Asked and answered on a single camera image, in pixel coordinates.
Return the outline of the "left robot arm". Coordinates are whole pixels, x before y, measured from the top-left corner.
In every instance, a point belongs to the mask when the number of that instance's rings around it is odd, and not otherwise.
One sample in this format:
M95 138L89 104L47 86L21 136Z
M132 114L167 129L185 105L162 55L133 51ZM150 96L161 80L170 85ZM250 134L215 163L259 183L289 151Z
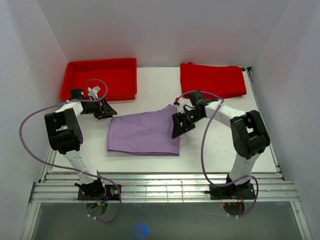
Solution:
M87 90L88 95L85 96L82 89L72 89L71 99L58 110L47 113L44 120L51 148L58 151L76 169L80 183L75 186L79 188L79 193L89 200L106 200L112 196L112 191L98 178L98 170L81 152L84 138L78 116L93 115L96 119L103 120L112 118L117 112L105 98L99 98L99 86L89 87Z

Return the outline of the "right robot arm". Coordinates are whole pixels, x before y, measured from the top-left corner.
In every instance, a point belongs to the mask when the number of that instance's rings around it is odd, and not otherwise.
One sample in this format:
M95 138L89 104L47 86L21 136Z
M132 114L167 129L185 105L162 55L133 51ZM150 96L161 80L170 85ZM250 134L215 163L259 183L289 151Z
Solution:
M225 183L208 181L206 194L212 200L245 198L258 195L253 188L251 175L259 156L270 146L271 140L260 113L256 110L242 111L224 105L224 99L211 93L204 97L205 91L186 92L191 105L172 115L172 138L177 138L196 127L202 119L216 120L231 130L232 144L236 152L234 164L227 174Z

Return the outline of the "purple trousers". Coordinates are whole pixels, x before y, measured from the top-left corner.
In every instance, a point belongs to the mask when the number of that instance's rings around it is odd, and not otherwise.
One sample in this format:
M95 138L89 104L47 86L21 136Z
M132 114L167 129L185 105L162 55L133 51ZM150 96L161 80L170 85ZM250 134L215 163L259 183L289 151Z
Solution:
M107 134L107 150L132 155L179 156L180 139L172 138L171 104L157 110L112 118Z

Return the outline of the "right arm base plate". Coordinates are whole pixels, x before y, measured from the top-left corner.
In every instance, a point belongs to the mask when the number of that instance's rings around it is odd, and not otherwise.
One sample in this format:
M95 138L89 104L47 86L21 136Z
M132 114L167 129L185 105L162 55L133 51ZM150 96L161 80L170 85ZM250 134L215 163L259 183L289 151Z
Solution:
M226 187L209 186L205 192L211 200L254 200L256 193L252 183L242 185L230 185Z

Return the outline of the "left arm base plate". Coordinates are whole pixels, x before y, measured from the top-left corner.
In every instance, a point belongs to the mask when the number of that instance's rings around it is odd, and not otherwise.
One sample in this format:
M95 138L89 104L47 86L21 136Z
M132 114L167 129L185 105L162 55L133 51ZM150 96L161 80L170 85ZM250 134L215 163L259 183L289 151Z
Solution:
M117 188L113 184L105 184L104 187L101 185L95 186L92 184L75 184L78 189L77 200L78 201L118 201L122 191L122 186L117 185Z

